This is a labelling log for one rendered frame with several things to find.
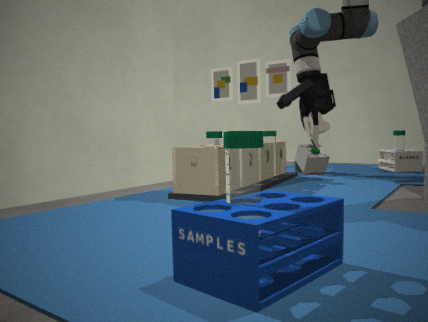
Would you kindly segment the white tube rack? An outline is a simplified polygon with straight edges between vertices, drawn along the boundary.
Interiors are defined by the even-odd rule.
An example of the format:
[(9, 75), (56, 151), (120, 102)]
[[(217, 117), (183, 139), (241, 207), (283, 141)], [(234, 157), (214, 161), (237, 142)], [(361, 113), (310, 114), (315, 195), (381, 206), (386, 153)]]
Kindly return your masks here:
[(422, 172), (423, 151), (379, 150), (379, 168), (393, 172)]

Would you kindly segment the blue bench mat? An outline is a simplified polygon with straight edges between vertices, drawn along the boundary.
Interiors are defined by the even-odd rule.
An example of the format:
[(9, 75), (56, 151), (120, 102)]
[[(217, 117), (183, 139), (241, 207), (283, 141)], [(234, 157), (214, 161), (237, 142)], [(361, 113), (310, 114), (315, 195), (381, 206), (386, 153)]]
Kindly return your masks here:
[(428, 322), (428, 213), (373, 209), (424, 166), (326, 172), (263, 191), (344, 198), (343, 264), (257, 313), (174, 282), (171, 209), (211, 201), (173, 187), (0, 219), (0, 292), (61, 322)]

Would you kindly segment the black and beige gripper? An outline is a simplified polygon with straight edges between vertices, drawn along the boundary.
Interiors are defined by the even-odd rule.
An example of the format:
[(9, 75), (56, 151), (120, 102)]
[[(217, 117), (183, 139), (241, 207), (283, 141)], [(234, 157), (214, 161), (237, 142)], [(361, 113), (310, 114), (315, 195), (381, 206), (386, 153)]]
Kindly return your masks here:
[[(318, 70), (309, 70), (297, 75), (299, 83), (304, 82), (308, 78), (312, 80), (313, 86), (300, 95), (299, 108), (303, 127), (310, 141), (317, 148), (319, 134), (330, 129), (330, 124), (322, 119), (322, 114), (326, 114), (334, 109), (336, 104), (334, 97), (332, 101), (334, 93), (329, 88), (327, 73), (321, 73)], [(328, 96), (328, 99), (326, 96)], [(318, 112), (318, 107), (321, 110), (328, 111), (319, 110)]]

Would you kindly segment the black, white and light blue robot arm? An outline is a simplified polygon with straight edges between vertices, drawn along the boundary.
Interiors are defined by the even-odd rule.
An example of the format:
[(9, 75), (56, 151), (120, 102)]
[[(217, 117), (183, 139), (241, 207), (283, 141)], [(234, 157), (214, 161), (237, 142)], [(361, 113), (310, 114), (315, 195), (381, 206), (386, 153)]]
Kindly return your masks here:
[[(377, 14), (375, 11), (369, 10), (369, 0), (341, 0), (341, 7), (339, 13), (328, 13), (321, 8), (312, 8), (306, 12), (300, 24), (291, 28), (289, 35), (296, 76), (309, 70), (321, 72), (317, 51), (320, 42), (360, 39), (376, 33)], [(300, 28), (298, 28), (299, 25)], [(280, 109), (290, 106), (311, 86), (313, 83), (309, 78), (306, 79), (287, 94), (283, 94), (284, 96), (279, 98), (277, 106)]]

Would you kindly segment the blue tube rack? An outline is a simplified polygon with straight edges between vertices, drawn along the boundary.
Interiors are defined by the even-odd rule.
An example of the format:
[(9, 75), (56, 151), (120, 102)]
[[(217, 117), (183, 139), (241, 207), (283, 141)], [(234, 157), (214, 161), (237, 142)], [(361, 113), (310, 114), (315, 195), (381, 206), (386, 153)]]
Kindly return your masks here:
[[(343, 198), (261, 197), (171, 209), (174, 282), (257, 313), (343, 264)], [(235, 218), (254, 215), (265, 218)]]

